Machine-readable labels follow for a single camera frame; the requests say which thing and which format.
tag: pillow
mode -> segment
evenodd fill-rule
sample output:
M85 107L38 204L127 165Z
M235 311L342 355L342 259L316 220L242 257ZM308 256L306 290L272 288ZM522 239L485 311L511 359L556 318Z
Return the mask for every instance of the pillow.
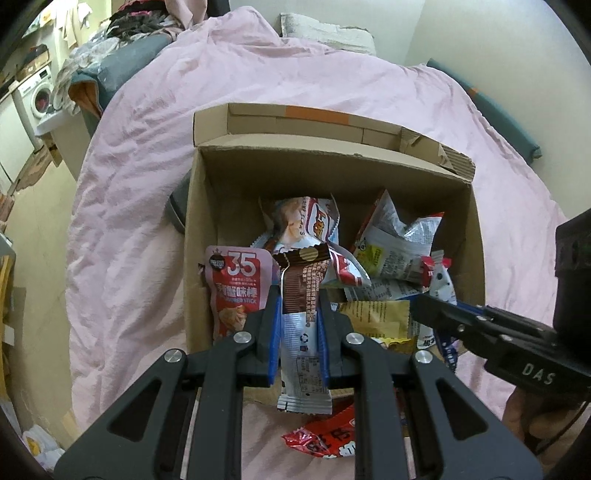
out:
M322 23L305 15L281 14L281 35L317 41L338 50L376 56L374 38L367 30Z

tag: number 35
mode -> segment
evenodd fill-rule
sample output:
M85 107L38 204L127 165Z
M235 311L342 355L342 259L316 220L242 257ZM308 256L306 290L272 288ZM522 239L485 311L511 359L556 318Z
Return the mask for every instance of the number 35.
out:
M229 275L238 275L242 273L245 277L252 277L256 273L255 264L249 259L256 258L256 254L248 252L228 252L228 255L232 257L233 266L228 266Z

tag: floor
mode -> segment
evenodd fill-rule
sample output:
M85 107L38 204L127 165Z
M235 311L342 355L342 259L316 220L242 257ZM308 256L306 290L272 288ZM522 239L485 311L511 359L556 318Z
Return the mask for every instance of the floor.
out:
M65 162L49 165L33 186L16 192L6 235L14 243L16 331L9 365L12 401L23 429L39 424L67 448L72 407L66 315L66 239L76 181Z

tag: orange tape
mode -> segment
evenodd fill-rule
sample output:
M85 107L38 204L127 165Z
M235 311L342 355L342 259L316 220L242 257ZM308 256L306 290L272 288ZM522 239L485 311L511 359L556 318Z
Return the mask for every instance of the orange tape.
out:
M349 115L341 112L331 112L319 108L288 105L285 107L287 118L299 118L301 120L314 120L328 124L349 125Z

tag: washing machine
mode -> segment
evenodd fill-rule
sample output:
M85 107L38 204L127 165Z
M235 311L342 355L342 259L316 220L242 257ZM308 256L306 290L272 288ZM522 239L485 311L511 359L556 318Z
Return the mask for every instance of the washing machine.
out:
M51 69L47 65L23 81L12 93L14 105L35 151L43 146L43 141L35 136L34 130L49 108L52 90Z

